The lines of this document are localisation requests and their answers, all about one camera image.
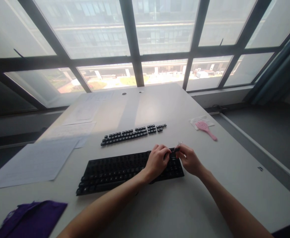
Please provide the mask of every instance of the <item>desk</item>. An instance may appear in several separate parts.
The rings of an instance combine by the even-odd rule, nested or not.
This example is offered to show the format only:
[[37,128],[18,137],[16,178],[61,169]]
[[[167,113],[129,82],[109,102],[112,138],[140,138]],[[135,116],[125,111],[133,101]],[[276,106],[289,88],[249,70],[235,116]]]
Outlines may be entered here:
[[[86,96],[82,95],[48,130],[60,125]],[[218,142],[189,123],[189,119],[202,115],[215,124],[210,130]],[[0,224],[18,204],[48,199],[66,202],[68,207],[51,234],[56,237],[82,209],[104,194],[75,196],[89,160],[148,151],[156,143],[174,147],[183,141],[269,232],[290,225],[290,192],[176,83],[114,90],[94,119],[97,123],[91,137],[83,148],[72,152],[55,181],[0,189]],[[100,146],[104,135],[164,123],[167,127],[162,133]],[[231,237],[208,190],[199,179],[184,173],[182,178],[146,186],[103,236]]]

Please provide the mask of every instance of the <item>finger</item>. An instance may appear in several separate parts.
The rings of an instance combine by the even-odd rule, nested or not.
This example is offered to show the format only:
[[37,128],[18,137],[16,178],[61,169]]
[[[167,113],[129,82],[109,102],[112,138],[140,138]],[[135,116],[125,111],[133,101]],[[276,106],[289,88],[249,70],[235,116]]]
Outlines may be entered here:
[[168,163],[168,161],[169,161],[169,155],[170,155],[170,154],[167,154],[166,157],[165,157],[165,159],[164,159],[164,165],[165,165],[165,166],[167,166],[167,163]]
[[171,153],[170,149],[168,149],[167,147],[159,151],[160,155],[165,155],[166,153]]
[[180,148],[180,152],[185,154],[185,155],[189,154],[192,151],[192,149],[190,147],[186,146],[185,144],[181,144],[179,146],[179,148]]
[[179,151],[176,152],[176,156],[177,156],[177,158],[180,158],[181,160],[185,160],[186,159],[185,155],[183,153],[179,152]]
[[154,148],[152,150],[156,150],[158,148],[159,145],[154,145]]
[[161,145],[159,145],[159,146],[158,146],[158,148],[157,148],[157,149],[158,149],[158,150],[162,150],[163,148],[166,148],[166,146],[165,146],[165,145],[163,145],[163,144],[161,144]]

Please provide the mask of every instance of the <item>forearm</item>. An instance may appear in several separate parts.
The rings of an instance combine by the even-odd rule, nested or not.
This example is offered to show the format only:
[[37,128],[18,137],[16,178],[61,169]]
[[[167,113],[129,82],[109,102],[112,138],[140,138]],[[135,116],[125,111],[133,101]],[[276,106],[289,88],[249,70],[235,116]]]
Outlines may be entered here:
[[199,178],[209,190],[234,237],[272,237],[264,226],[203,168]]
[[135,194],[148,183],[145,172],[141,171],[86,207],[69,223],[58,238],[97,237]]

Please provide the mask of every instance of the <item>purple cloth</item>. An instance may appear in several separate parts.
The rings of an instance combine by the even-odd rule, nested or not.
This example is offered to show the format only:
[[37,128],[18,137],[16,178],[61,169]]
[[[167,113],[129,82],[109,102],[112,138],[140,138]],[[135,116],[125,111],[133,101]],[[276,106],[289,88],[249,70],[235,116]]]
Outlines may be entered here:
[[48,238],[67,203],[54,201],[18,205],[0,228],[0,238]]

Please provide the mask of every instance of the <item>blue curtain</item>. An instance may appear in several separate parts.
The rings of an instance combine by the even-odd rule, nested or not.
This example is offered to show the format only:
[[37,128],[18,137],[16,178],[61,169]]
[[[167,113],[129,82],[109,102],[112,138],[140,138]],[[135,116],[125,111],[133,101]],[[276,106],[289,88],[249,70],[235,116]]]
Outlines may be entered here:
[[244,101],[264,105],[283,100],[290,93],[290,40],[260,76]]

